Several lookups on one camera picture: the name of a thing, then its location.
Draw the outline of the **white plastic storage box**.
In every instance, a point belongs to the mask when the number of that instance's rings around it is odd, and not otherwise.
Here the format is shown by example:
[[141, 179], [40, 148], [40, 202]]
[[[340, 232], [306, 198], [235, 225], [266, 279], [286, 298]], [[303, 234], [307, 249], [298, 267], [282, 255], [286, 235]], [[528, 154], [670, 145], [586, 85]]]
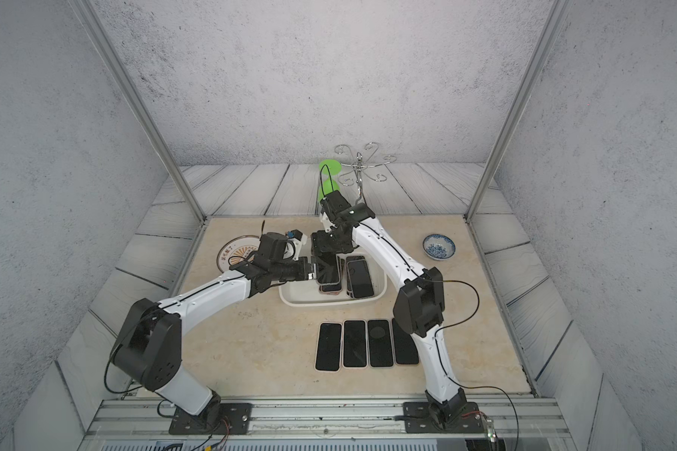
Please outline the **white plastic storage box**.
[[310, 280], [279, 288], [280, 299], [288, 306], [351, 306], [377, 301], [387, 292], [386, 273], [364, 251], [316, 257], [311, 240], [304, 238], [297, 255], [308, 259], [312, 273]]

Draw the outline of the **phone with purple clear case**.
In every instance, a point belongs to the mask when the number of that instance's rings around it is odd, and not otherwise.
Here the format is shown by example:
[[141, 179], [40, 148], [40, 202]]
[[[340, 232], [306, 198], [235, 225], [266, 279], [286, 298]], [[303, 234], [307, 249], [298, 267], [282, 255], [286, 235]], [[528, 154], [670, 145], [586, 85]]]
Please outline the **phone with purple clear case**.
[[366, 299], [374, 295], [372, 278], [367, 261], [346, 264], [347, 292], [353, 299]]

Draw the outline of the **black phone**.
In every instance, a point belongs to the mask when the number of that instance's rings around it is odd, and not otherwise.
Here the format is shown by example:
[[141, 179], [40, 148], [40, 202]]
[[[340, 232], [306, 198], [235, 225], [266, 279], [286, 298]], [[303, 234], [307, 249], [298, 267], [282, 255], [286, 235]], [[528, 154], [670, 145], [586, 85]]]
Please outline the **black phone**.
[[367, 323], [350, 319], [343, 325], [342, 364], [345, 368], [366, 368], [368, 364]]
[[391, 321], [391, 327], [395, 363], [399, 366], [417, 366], [419, 353], [411, 334], [404, 332], [396, 319]]
[[390, 368], [394, 365], [389, 322], [386, 319], [368, 321], [370, 366]]

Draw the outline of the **pink case phone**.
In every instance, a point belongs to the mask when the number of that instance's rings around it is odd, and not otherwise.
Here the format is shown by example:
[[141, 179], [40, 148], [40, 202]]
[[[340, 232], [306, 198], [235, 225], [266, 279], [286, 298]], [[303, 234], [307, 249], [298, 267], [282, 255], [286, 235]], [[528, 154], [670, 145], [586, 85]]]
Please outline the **pink case phone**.
[[356, 262], [356, 261], [366, 261], [366, 257], [363, 255], [353, 255], [353, 256], [347, 256], [345, 258], [346, 264], [351, 263], [351, 262]]

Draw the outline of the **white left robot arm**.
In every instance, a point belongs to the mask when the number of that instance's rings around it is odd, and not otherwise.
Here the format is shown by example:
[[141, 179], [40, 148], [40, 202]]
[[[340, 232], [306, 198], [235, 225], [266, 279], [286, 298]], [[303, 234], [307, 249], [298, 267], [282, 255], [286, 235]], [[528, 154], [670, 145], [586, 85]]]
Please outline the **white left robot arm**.
[[216, 279], [160, 302], [135, 302], [109, 354], [109, 364], [184, 413], [209, 423], [221, 402], [182, 363], [184, 336], [221, 310], [288, 282], [312, 278], [299, 252], [308, 238], [298, 230], [261, 235], [259, 248]]

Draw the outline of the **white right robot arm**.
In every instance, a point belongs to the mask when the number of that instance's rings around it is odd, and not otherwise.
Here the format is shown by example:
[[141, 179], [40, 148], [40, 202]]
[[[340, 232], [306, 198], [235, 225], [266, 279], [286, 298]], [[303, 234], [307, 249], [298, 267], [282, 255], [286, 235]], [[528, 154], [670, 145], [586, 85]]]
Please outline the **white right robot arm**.
[[448, 430], [469, 411], [464, 389], [456, 381], [444, 338], [444, 279], [438, 268], [426, 268], [396, 242], [364, 203], [352, 205], [341, 192], [320, 199], [324, 230], [313, 248], [349, 254], [355, 249], [371, 257], [397, 289], [393, 317], [417, 347], [426, 381], [430, 419]]

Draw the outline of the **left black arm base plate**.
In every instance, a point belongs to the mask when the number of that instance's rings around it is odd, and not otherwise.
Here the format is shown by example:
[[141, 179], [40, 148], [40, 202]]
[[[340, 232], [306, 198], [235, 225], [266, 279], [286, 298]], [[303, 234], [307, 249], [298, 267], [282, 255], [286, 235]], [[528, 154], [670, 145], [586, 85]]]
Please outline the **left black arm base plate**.
[[252, 413], [251, 403], [211, 403], [199, 415], [190, 415], [177, 408], [168, 428], [173, 436], [248, 434]]

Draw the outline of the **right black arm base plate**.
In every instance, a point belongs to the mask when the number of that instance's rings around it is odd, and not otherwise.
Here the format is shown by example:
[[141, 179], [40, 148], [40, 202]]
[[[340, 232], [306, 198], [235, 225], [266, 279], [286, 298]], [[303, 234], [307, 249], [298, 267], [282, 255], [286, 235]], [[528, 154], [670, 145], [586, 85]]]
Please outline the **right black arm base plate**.
[[479, 406], [468, 402], [459, 408], [437, 406], [428, 402], [406, 402], [397, 421], [404, 430], [413, 434], [485, 434]]

